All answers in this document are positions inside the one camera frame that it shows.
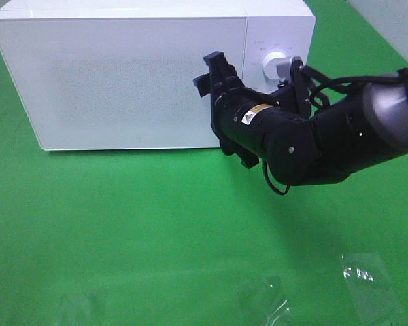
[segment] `white microwave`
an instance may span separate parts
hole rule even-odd
[[[42,149],[217,147],[203,57],[272,92],[263,60],[305,62],[315,21],[301,0],[11,0],[0,50]]]

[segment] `screw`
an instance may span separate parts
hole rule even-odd
[[[282,81],[278,84],[278,88],[284,87],[284,86],[287,85],[287,84],[288,84],[288,80],[287,80],[287,79],[282,80]]]

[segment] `green surface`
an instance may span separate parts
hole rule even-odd
[[[407,65],[308,4],[311,66]],[[408,156],[280,197],[218,149],[48,153],[0,57],[0,325],[258,326],[284,300],[274,325],[408,325]]]

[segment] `clear plastic sheet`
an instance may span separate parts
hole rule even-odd
[[[341,256],[343,277],[364,326],[403,325],[403,307],[377,253]]]
[[[244,282],[239,289],[240,308],[245,325],[295,325],[279,277],[262,277]]]
[[[105,325],[107,290],[100,287],[62,294],[54,326]]]

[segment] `button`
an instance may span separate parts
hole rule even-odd
[[[286,55],[280,51],[269,53],[263,59],[263,71],[266,77],[272,80],[279,80],[277,64],[284,59]]]

